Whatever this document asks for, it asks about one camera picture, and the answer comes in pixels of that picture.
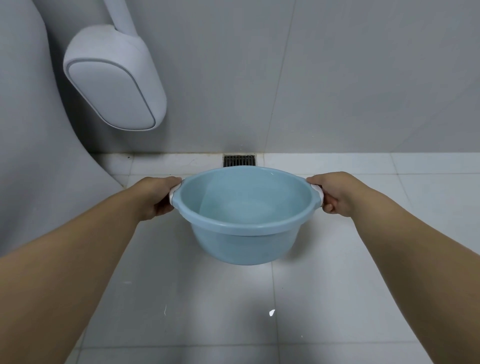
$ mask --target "floor drain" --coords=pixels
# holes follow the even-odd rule
[[[223,166],[256,166],[255,156],[223,156]]]

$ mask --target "blue plastic basin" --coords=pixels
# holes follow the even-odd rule
[[[172,198],[205,251],[239,265],[267,263],[284,255],[301,224],[321,204],[319,193],[303,178],[253,166],[188,177]]]

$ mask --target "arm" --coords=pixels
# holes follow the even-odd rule
[[[480,255],[347,173],[307,181],[322,186],[325,212],[353,219],[433,362],[480,363]]]
[[[171,211],[180,181],[144,178],[0,258],[2,363],[64,363],[137,224]]]

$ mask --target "person's left arm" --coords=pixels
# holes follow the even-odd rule
[[[64,363],[137,224],[171,211],[180,182],[144,178],[0,258],[2,363]]]

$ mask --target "person's right arm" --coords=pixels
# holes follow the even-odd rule
[[[307,181],[322,186],[325,212],[353,219],[432,361],[480,363],[480,255],[348,173]]]

